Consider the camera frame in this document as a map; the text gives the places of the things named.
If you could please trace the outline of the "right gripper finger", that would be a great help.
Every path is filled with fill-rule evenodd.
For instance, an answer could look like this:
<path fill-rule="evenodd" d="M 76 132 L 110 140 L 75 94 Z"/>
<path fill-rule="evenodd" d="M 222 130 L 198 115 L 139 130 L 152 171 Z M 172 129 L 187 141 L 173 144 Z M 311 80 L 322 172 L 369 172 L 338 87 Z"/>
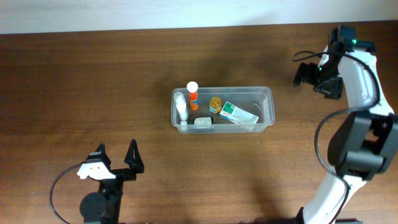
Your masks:
<path fill-rule="evenodd" d="M 318 66 L 316 64 L 301 63 L 299 65 L 293 80 L 294 88 L 299 86 L 302 82 L 312 86 L 318 85 Z"/>
<path fill-rule="evenodd" d="M 326 99 L 339 100 L 343 92 L 343 79 L 334 77 L 321 82 L 314 88 L 314 92 L 323 94 Z"/>

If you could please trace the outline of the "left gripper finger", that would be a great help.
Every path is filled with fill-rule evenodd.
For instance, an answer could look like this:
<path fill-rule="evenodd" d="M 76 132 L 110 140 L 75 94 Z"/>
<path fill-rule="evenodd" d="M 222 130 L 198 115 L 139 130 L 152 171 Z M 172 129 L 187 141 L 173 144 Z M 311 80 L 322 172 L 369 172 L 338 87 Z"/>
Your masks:
<path fill-rule="evenodd" d="M 88 154 L 86 158 L 86 163 L 93 163 L 93 162 L 102 162 L 105 167 L 110 170 L 111 160 L 106 154 L 106 148 L 104 144 L 100 144 L 95 152 L 91 152 Z"/>
<path fill-rule="evenodd" d="M 137 142 L 135 139 L 131 140 L 126 156 L 124 158 L 124 162 L 134 173 L 141 174 L 144 172 L 144 163 L 139 154 Z"/>

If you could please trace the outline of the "white spray bottle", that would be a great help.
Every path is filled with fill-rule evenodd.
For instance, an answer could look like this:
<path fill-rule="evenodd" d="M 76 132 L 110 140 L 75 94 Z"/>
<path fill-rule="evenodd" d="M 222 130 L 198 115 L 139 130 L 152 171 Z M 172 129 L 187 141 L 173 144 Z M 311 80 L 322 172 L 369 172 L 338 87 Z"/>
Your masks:
<path fill-rule="evenodd" d="M 188 111 L 184 95 L 181 92 L 177 92 L 174 94 L 174 100 L 180 120 L 186 121 L 188 119 Z"/>

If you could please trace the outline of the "dark bottle white cap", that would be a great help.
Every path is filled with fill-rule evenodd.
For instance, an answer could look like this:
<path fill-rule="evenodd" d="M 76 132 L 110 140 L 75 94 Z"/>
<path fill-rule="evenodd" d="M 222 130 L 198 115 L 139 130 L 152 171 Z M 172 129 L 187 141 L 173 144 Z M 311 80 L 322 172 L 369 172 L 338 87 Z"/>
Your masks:
<path fill-rule="evenodd" d="M 179 130 L 188 131 L 188 125 L 193 125 L 197 129 L 210 129 L 213 127 L 214 118 L 212 116 L 202 116 L 180 122 Z"/>

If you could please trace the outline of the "white green medicine box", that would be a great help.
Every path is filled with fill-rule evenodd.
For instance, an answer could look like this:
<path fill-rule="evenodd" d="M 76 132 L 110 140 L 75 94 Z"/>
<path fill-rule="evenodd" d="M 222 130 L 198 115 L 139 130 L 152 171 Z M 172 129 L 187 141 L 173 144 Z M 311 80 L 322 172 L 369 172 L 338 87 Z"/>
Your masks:
<path fill-rule="evenodd" d="M 259 119 L 258 116 L 244 111 L 228 101 L 222 107 L 220 116 L 234 124 L 243 125 L 255 125 Z"/>

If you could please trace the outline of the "orange tablet tube white cap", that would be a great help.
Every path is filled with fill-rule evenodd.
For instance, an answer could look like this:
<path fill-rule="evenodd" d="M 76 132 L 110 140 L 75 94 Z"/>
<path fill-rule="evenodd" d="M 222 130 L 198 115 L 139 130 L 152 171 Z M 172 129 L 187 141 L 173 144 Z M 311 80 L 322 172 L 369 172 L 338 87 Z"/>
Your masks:
<path fill-rule="evenodd" d="M 187 90 L 190 100 L 190 108 L 195 111 L 198 109 L 198 84 L 196 82 L 188 82 Z"/>

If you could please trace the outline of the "small gold-lid jar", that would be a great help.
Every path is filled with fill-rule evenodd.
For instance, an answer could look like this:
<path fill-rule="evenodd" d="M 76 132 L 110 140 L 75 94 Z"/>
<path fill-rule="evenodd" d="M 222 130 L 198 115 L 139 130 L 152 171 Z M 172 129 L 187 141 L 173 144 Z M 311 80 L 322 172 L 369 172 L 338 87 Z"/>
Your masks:
<path fill-rule="evenodd" d="M 210 107 L 209 110 L 214 113 L 217 114 L 221 111 L 222 109 L 222 100 L 220 97 L 214 96 L 211 100 L 210 100 Z"/>

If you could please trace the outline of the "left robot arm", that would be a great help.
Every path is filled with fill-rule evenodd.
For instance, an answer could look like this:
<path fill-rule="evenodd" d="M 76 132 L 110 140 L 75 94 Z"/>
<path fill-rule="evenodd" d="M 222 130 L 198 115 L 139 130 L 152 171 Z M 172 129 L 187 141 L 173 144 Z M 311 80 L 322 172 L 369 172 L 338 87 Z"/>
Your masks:
<path fill-rule="evenodd" d="M 77 175 L 81 179 L 90 178 L 99 182 L 99 189 L 86 195 L 80 203 L 80 213 L 84 223 L 118 224 L 125 182 L 135 181 L 137 174 L 144 172 L 144 163 L 139 155 L 137 142 L 131 140 L 123 169 L 111 169 L 111 160 L 104 144 L 88 154 Z"/>

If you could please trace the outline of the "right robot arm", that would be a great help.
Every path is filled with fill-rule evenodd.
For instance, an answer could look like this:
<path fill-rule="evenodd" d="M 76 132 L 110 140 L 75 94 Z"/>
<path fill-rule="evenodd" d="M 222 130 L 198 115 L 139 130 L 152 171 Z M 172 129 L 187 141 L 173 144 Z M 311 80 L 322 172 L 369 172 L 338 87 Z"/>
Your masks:
<path fill-rule="evenodd" d="M 339 223 L 349 199 L 375 175 L 385 172 L 397 154 L 397 115 L 377 75 L 376 47 L 356 38 L 355 29 L 331 30 L 324 51 L 304 51 L 294 86 L 308 83 L 325 98 L 346 93 L 348 108 L 326 116 L 314 137 L 315 154 L 327 175 L 315 197 L 293 223 Z"/>

